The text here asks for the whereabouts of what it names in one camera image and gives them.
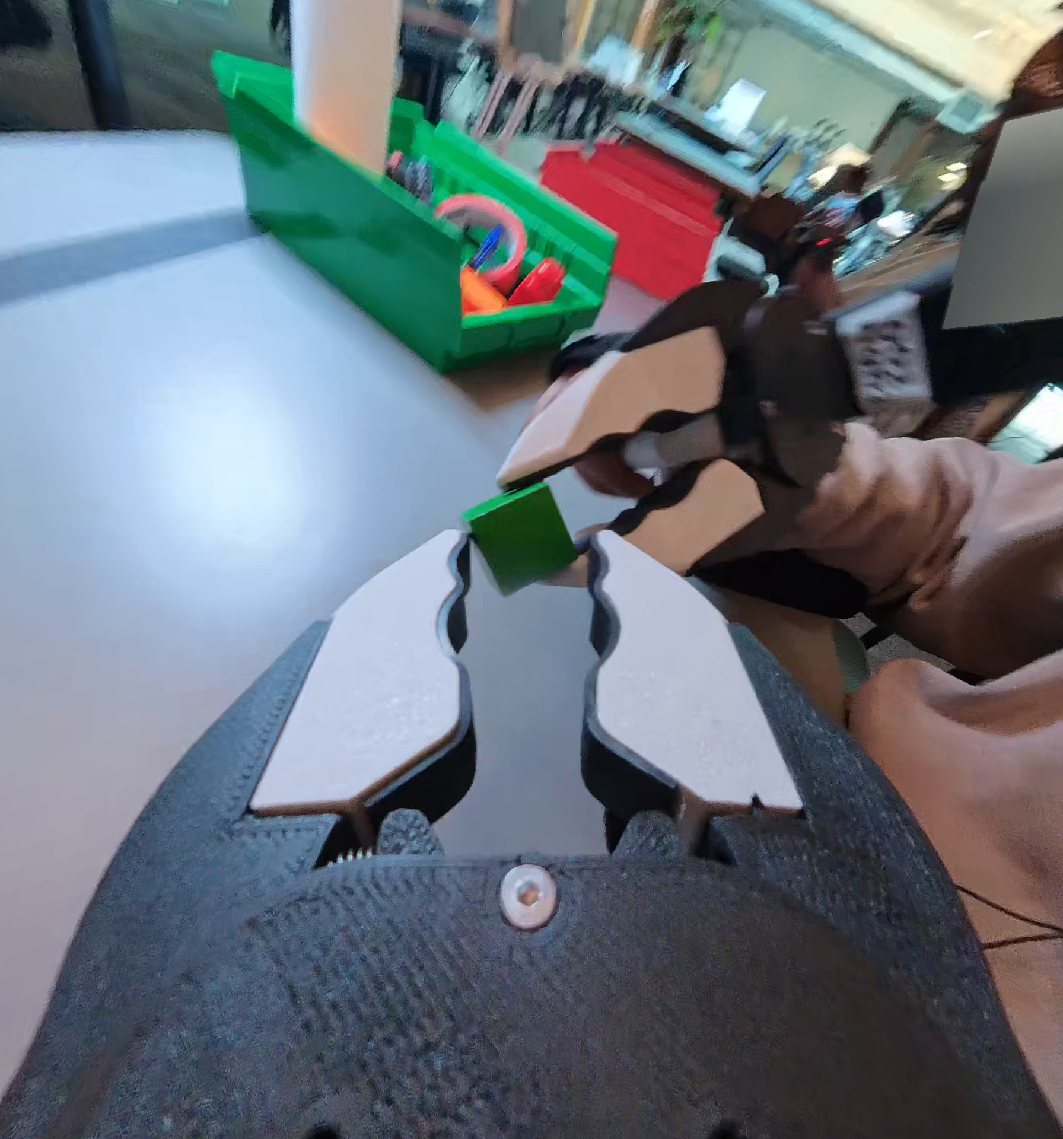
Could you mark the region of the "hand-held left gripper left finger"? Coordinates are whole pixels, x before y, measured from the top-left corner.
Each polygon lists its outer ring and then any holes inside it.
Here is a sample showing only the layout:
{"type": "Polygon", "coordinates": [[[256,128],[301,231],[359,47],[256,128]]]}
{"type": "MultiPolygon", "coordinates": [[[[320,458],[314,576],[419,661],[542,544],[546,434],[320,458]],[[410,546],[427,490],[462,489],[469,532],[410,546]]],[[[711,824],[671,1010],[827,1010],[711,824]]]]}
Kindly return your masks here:
{"type": "Polygon", "coordinates": [[[445,530],[393,562],[332,614],[250,798],[256,816],[373,812],[373,798],[467,726],[450,620],[467,534],[445,530]]]}

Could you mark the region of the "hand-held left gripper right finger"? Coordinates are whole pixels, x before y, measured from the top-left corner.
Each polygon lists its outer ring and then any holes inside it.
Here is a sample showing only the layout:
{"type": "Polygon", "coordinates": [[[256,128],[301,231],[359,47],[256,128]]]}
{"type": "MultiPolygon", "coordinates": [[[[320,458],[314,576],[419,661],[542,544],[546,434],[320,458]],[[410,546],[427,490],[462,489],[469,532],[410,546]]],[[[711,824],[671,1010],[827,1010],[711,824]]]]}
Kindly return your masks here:
{"type": "Polygon", "coordinates": [[[610,816],[804,811],[723,613],[618,534],[588,547],[581,775],[610,816]]]}

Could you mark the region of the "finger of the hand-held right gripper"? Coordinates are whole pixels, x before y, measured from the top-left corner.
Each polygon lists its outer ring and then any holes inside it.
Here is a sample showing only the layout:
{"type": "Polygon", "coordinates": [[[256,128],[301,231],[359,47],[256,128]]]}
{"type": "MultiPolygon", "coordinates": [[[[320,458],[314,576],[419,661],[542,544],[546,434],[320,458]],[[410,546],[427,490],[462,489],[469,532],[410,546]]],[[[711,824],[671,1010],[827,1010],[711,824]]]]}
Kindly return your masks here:
{"type": "Polygon", "coordinates": [[[672,572],[690,572],[764,514],[762,491],[735,462],[690,462],[604,527],[672,572]]]}
{"type": "Polygon", "coordinates": [[[604,444],[631,439],[659,421],[681,426],[720,405],[726,358],[712,327],[645,349],[602,354],[569,379],[524,425],[499,467],[502,490],[523,487],[573,466],[604,444]]]}

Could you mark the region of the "low red plastic bin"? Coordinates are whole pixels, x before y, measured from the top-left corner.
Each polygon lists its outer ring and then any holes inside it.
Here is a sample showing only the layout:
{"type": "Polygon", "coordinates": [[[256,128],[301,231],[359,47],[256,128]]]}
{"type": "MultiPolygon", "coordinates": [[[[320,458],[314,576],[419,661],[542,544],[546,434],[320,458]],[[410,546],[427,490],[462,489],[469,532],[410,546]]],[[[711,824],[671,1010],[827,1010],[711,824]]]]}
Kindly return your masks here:
{"type": "Polygon", "coordinates": [[[540,183],[618,233],[612,273],[660,301],[700,284],[721,233],[722,187],[635,140],[548,147],[540,183]]]}

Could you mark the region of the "long orange block stick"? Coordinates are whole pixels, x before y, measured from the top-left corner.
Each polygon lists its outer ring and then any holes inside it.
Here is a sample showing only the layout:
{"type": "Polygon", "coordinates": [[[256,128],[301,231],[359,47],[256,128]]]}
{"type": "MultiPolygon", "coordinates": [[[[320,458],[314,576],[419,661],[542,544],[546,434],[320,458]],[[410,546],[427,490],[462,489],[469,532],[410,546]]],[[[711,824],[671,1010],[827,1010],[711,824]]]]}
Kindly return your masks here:
{"type": "Polygon", "coordinates": [[[463,265],[459,274],[461,317],[494,316],[508,308],[508,300],[477,270],[463,265]]]}

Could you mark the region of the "green wooden cube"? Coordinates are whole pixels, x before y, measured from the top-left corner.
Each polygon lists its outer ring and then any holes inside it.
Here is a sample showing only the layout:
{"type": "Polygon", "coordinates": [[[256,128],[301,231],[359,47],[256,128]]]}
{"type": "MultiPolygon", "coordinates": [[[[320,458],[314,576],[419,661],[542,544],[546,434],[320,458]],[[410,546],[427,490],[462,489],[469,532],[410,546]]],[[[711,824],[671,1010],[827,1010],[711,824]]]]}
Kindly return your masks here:
{"type": "Polygon", "coordinates": [[[460,521],[502,596],[554,577],[577,562],[575,541],[545,482],[474,505],[460,521]]]}

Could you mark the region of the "green plastic bin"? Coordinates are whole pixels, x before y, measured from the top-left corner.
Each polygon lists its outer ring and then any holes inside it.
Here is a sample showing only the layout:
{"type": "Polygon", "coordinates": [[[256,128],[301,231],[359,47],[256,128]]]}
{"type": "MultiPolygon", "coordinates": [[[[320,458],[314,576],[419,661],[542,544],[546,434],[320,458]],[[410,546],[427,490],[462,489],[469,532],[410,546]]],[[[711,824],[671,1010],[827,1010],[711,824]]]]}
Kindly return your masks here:
{"type": "Polygon", "coordinates": [[[461,314],[469,246],[391,178],[317,144],[294,115],[294,80],[279,65],[215,51],[211,69],[239,148],[250,215],[375,322],[439,372],[557,349],[590,328],[606,300],[618,235],[537,185],[450,123],[432,125],[396,99],[389,145],[430,164],[434,199],[482,192],[524,224],[521,272],[543,257],[566,270],[545,306],[461,314]]]}

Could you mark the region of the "person's right forearm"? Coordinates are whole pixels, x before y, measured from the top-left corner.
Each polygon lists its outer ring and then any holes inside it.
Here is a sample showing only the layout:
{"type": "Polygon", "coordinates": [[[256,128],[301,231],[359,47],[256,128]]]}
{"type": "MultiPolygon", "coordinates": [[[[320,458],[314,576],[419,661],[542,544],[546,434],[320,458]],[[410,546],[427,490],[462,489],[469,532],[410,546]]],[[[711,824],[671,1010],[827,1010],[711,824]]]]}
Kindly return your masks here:
{"type": "Polygon", "coordinates": [[[849,424],[808,497],[764,487],[764,516],[708,565],[798,551],[862,587],[896,634],[988,681],[1063,682],[1063,459],[849,424]]]}

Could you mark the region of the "person's right hand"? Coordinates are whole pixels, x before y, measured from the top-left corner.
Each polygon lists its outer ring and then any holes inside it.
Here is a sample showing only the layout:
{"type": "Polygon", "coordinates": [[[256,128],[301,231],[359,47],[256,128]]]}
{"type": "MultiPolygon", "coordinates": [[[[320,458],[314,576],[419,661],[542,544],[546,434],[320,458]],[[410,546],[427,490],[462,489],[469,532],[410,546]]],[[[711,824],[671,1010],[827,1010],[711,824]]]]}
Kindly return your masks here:
{"type": "Polygon", "coordinates": [[[624,445],[624,437],[604,439],[578,456],[571,468],[598,495],[638,501],[657,487],[651,477],[629,467],[624,445]]]}

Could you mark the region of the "red tape roll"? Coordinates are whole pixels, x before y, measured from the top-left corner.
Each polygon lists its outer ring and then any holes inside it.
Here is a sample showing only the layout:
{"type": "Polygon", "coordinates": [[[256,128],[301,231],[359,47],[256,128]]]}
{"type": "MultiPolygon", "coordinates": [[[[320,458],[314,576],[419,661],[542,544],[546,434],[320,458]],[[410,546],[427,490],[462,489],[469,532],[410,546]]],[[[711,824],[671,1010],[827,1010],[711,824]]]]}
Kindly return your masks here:
{"type": "Polygon", "coordinates": [[[528,255],[528,229],[513,208],[481,192],[455,192],[438,203],[434,214],[438,220],[453,226],[460,233],[463,265],[479,249],[479,243],[489,229],[498,224],[505,226],[508,232],[505,249],[502,253],[498,252],[488,269],[480,274],[504,296],[508,296],[524,274],[524,259],[528,255]]]}

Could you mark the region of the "black remote control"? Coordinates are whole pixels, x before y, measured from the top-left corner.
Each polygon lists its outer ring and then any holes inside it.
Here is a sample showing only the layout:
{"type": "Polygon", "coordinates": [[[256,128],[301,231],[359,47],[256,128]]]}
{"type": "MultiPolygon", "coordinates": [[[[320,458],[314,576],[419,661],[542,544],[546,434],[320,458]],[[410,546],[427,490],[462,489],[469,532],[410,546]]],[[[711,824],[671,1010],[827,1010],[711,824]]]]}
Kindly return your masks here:
{"type": "Polygon", "coordinates": [[[435,178],[430,162],[404,155],[404,151],[391,151],[384,165],[384,173],[404,192],[425,205],[434,200],[435,178]]]}

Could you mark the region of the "white bottle black cap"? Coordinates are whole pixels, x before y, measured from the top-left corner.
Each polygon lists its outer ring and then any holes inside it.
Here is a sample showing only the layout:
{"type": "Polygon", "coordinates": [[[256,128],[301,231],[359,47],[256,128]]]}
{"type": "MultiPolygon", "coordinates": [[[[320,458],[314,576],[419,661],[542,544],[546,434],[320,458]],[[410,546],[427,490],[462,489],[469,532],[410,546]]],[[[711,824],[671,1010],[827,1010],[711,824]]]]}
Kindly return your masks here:
{"type": "Polygon", "coordinates": [[[396,91],[400,1],[291,1],[299,126],[379,178],[396,91]]]}

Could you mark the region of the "black light stand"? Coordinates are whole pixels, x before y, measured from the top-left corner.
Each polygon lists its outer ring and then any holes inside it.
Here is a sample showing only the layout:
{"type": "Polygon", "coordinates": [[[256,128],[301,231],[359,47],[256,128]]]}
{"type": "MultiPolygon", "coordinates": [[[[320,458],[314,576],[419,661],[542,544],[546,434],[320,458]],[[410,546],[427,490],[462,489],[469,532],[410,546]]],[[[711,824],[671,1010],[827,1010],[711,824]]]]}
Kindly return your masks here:
{"type": "Polygon", "coordinates": [[[103,131],[134,128],[114,38],[109,1],[67,1],[69,27],[95,126],[103,131]]]}

